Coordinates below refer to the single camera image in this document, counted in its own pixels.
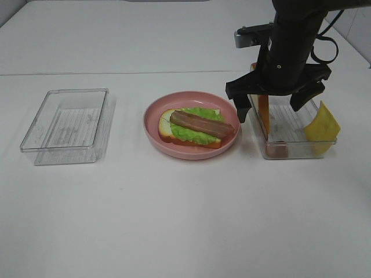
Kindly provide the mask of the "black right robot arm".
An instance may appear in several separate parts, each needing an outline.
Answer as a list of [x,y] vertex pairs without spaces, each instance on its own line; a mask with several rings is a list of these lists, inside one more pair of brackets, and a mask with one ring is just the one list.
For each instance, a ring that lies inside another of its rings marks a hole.
[[329,11],[370,6],[370,1],[273,1],[272,23],[242,27],[235,36],[237,48],[259,46],[256,68],[225,86],[241,123],[251,108],[249,95],[290,96],[298,111],[321,94],[331,74],[329,60],[314,53],[316,39],[329,41],[319,29]]

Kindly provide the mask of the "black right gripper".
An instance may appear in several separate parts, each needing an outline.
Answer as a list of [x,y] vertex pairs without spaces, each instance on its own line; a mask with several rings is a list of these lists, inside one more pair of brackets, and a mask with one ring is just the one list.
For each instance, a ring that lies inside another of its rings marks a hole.
[[225,92],[232,99],[240,123],[245,123],[251,103],[247,94],[287,96],[297,112],[308,101],[323,93],[321,80],[330,77],[326,64],[307,64],[316,32],[296,27],[274,25],[268,42],[260,46],[256,69],[226,83]]

